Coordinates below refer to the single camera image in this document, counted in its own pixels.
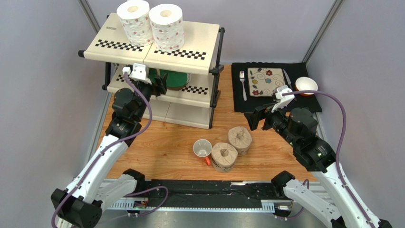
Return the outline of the floral white paper towel roll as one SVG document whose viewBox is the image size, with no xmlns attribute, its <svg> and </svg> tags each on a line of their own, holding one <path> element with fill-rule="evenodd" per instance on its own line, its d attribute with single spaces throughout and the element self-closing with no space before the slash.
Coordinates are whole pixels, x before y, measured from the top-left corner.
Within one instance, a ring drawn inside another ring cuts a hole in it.
<svg viewBox="0 0 405 228">
<path fill-rule="evenodd" d="M 174 4 L 160 4 L 149 11 L 152 34 L 161 51 L 175 51 L 184 46 L 183 11 Z"/>
</svg>

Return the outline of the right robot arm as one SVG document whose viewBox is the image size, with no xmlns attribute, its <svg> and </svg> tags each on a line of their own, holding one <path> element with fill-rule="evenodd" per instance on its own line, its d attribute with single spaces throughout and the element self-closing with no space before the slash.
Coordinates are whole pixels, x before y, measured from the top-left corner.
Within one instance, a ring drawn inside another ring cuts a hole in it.
<svg viewBox="0 0 405 228">
<path fill-rule="evenodd" d="M 274 129 L 293 149 L 296 160 L 327 191 L 332 199 L 329 203 L 317 194 L 306 189 L 289 172 L 283 171 L 271 182 L 275 191 L 299 203 L 312 215 L 318 218 L 327 228 L 390 228 L 387 220 L 378 218 L 363 201 L 355 203 L 339 177 L 336 153 L 332 147 L 316 135 L 318 122 L 307 108 L 294 108 L 289 116 L 284 111 L 272 111 L 272 107 L 257 107 L 244 116 L 252 131 L 264 120 L 263 130 Z"/>
</svg>

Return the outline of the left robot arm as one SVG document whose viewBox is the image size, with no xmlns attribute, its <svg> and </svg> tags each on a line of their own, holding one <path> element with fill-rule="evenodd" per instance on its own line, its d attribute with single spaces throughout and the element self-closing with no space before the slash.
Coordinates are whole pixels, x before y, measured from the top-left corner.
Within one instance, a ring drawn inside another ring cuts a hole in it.
<svg viewBox="0 0 405 228">
<path fill-rule="evenodd" d="M 112 120 L 98 150 L 80 174 L 64 189 L 55 189 L 51 201 L 55 208 L 51 225 L 56 227 L 59 217 L 72 224 L 74 228 L 93 228 L 97 225 L 107 208 L 125 196 L 143 194 L 139 185 L 144 175 L 132 169 L 126 170 L 120 178 L 101 188 L 106 175 L 118 158 L 130 147 L 134 139 L 150 126 L 141 125 L 147 110 L 152 114 L 151 96 L 167 92 L 167 74 L 149 78 L 130 78 L 124 73 L 129 88 L 115 92 Z"/>
</svg>

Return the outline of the plain white paper towel roll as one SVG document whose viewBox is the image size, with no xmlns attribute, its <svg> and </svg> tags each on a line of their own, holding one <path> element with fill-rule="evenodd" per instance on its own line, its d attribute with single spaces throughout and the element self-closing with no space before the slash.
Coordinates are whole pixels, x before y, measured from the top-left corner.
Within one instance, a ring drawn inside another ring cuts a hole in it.
<svg viewBox="0 0 405 228">
<path fill-rule="evenodd" d="M 116 10 L 124 32 L 134 46 L 147 46 L 154 42 L 149 11 L 149 3 L 145 0 L 127 0 Z"/>
</svg>

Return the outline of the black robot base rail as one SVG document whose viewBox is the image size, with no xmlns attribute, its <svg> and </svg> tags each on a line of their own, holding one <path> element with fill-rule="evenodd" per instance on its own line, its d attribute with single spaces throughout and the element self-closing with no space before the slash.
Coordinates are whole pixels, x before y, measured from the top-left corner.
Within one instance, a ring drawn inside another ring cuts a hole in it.
<svg viewBox="0 0 405 228">
<path fill-rule="evenodd" d="M 169 208 L 258 209 L 263 201 L 290 204 L 291 200 L 275 191 L 270 182 L 222 180 L 144 181 L 137 192 L 149 207 L 160 203 Z"/>
</svg>

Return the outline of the green roll front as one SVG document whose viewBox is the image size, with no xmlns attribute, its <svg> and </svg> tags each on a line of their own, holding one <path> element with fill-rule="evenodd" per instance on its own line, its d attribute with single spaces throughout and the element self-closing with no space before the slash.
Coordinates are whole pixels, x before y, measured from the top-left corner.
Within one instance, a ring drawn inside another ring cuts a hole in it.
<svg viewBox="0 0 405 228">
<path fill-rule="evenodd" d="M 183 89 L 191 80 L 190 73 L 184 72 L 177 72 L 177 71 L 170 71 L 170 70 L 163 70 L 163 69 L 155 69 L 149 68 L 149 76 L 148 78 L 155 83 L 155 76 L 159 73 L 160 76 L 167 74 L 167 89 L 170 90 L 181 90 Z"/>
</svg>

